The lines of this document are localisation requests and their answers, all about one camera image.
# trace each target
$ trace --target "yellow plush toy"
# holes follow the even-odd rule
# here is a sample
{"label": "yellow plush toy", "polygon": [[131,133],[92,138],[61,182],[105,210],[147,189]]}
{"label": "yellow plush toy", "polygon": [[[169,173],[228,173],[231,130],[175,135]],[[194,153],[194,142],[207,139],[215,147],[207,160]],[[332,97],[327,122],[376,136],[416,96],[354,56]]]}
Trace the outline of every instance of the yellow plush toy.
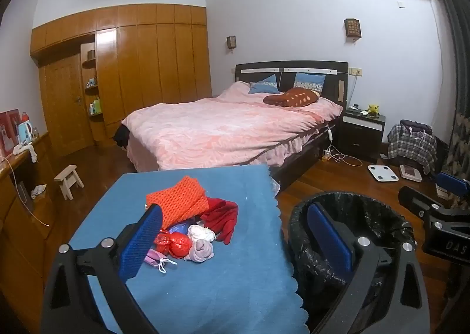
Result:
{"label": "yellow plush toy", "polygon": [[369,116],[371,117],[376,117],[379,114],[379,105],[369,105],[369,108],[367,109],[369,112]]}

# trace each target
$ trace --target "dark wood headboard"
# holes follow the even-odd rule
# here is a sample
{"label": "dark wood headboard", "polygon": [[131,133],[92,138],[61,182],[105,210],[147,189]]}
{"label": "dark wood headboard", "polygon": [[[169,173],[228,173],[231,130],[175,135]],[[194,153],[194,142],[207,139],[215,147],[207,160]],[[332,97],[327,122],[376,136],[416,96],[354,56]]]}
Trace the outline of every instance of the dark wood headboard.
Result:
{"label": "dark wood headboard", "polygon": [[296,73],[326,74],[321,96],[346,110],[348,72],[347,62],[270,61],[237,65],[235,78],[237,81],[250,83],[262,81],[275,74],[279,91],[285,92],[294,86]]}

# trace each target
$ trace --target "orange mesh fruit net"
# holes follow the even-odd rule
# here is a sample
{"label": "orange mesh fruit net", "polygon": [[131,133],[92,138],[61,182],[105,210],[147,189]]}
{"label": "orange mesh fruit net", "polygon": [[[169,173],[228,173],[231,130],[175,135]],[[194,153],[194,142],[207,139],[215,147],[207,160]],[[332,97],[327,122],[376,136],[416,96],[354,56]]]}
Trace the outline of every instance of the orange mesh fruit net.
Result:
{"label": "orange mesh fruit net", "polygon": [[157,204],[161,207],[162,229],[203,214],[209,209],[204,188],[189,176],[182,178],[174,187],[150,193],[145,199],[148,206]]}

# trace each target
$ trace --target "curtain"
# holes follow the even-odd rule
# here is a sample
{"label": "curtain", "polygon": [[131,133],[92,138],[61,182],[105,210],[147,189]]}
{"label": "curtain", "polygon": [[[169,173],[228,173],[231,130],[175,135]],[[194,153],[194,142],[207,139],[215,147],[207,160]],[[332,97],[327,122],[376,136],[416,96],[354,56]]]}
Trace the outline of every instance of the curtain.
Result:
{"label": "curtain", "polygon": [[442,170],[470,180],[470,0],[442,0],[456,63],[457,99],[449,154]]}

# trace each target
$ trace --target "wooden stool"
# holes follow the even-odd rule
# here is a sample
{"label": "wooden stool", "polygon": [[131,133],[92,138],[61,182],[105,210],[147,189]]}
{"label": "wooden stool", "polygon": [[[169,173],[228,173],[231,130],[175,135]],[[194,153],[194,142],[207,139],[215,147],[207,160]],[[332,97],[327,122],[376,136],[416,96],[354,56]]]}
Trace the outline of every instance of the wooden stool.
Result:
{"label": "wooden stool", "polygon": [[62,171],[59,175],[54,178],[56,182],[62,182],[60,189],[62,190],[62,195],[65,200],[73,200],[72,192],[70,192],[70,187],[77,183],[80,187],[84,187],[83,182],[77,174],[77,166],[75,164],[68,166]]}

